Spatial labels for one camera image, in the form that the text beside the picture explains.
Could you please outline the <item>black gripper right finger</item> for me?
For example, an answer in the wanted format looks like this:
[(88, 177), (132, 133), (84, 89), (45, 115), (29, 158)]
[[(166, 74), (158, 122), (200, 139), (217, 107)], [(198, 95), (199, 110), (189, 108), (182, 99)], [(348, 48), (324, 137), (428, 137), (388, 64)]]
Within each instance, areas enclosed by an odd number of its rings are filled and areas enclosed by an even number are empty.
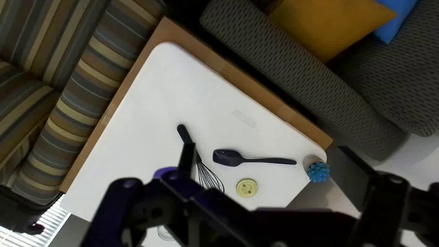
[(358, 211), (364, 211), (370, 180), (377, 172), (347, 147), (339, 147), (336, 183)]

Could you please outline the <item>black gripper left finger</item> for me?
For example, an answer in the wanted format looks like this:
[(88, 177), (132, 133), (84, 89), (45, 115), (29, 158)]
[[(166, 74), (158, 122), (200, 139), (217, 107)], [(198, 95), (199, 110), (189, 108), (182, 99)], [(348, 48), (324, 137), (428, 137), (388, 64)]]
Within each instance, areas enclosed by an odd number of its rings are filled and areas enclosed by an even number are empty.
[(181, 151), (181, 155), (180, 155), (180, 161), (178, 161), (178, 172), (182, 174), (182, 176), (187, 176), (189, 177), (191, 173), (192, 173), (192, 167), (196, 162), (196, 148), (195, 148), (195, 144), (193, 143), (187, 143), (182, 145), (182, 151)]

